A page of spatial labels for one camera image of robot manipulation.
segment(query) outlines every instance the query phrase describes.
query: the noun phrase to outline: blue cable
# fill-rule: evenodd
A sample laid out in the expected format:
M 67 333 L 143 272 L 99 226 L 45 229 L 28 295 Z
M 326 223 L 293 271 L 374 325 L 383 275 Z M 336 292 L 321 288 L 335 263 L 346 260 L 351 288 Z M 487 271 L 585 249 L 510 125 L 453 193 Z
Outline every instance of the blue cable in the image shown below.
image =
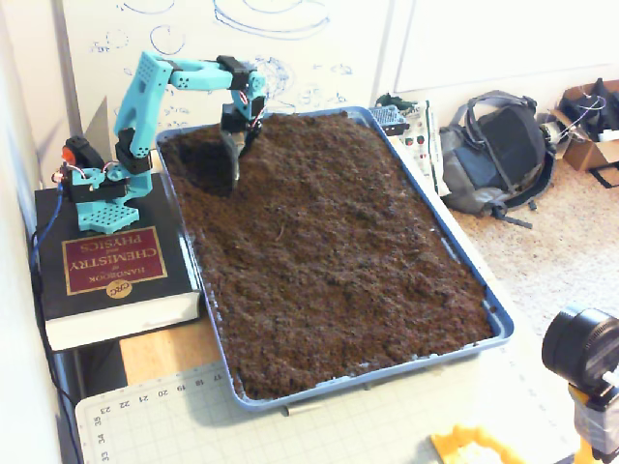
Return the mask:
M 47 223 L 47 227 L 42 232 L 41 236 L 37 236 L 37 244 L 32 248 L 32 255 L 30 256 L 30 269 L 34 269 L 35 264 L 37 263 L 37 254 L 39 254 L 39 246 L 43 242 L 45 235 L 51 229 L 51 226 L 54 223 L 54 220 L 58 218 L 58 213 L 60 213 L 60 207 L 62 206 L 62 183 L 58 183 L 58 202 L 56 203 L 56 209 L 54 210 L 54 214 L 51 215 L 51 219 Z

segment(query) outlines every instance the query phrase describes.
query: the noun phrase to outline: black book cover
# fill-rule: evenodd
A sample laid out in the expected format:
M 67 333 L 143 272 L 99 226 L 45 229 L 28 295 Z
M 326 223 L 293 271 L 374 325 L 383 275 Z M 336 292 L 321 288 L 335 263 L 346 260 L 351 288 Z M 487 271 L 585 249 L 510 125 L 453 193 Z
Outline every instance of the black book cover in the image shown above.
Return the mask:
M 114 234 L 79 231 L 67 198 L 40 246 L 46 321 L 199 291 L 178 206 L 161 174 L 153 190 L 126 203 L 139 220 Z M 49 221 L 56 188 L 35 192 L 38 224 Z

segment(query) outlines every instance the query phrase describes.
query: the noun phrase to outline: crc logo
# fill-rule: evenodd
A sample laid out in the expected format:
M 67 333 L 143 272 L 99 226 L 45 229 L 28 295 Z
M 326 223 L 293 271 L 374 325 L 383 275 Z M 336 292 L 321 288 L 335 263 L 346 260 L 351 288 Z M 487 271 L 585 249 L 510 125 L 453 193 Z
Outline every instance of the crc logo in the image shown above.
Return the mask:
M 105 293 L 107 293 L 107 296 L 114 299 L 125 298 L 132 292 L 132 290 L 132 283 L 122 278 L 119 280 L 112 280 L 105 287 Z

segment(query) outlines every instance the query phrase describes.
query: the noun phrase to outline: cutting mat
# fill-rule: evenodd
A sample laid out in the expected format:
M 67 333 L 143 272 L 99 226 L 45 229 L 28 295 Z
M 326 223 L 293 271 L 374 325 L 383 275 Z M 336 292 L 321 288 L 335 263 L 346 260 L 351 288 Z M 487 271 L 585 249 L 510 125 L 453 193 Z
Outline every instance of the cutting mat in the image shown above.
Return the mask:
M 435 463 L 428 435 L 456 422 L 484 425 L 530 463 L 555 462 L 577 444 L 573 404 L 565 384 L 542 368 L 538 348 L 516 339 L 317 399 L 289 417 L 244 411 L 222 363 L 206 364 L 81 401 L 84 462 Z

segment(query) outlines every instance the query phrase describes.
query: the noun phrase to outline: cardboard box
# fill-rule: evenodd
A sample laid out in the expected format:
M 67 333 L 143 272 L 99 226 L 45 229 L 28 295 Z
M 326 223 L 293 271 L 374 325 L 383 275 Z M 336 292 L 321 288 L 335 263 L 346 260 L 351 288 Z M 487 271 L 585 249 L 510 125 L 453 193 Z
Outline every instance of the cardboard box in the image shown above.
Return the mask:
M 594 84 L 572 87 L 564 92 L 563 97 L 576 100 L 582 96 L 582 91 L 589 93 Z M 610 92 L 619 92 L 619 80 L 604 82 L 604 86 Z M 563 114 L 559 117 L 567 126 L 572 122 Z M 592 167 L 601 167 L 619 161 L 619 140 L 611 142 L 594 142 L 584 131 L 580 130 L 583 141 L 573 140 L 568 147 L 563 159 L 576 171 L 584 171 Z

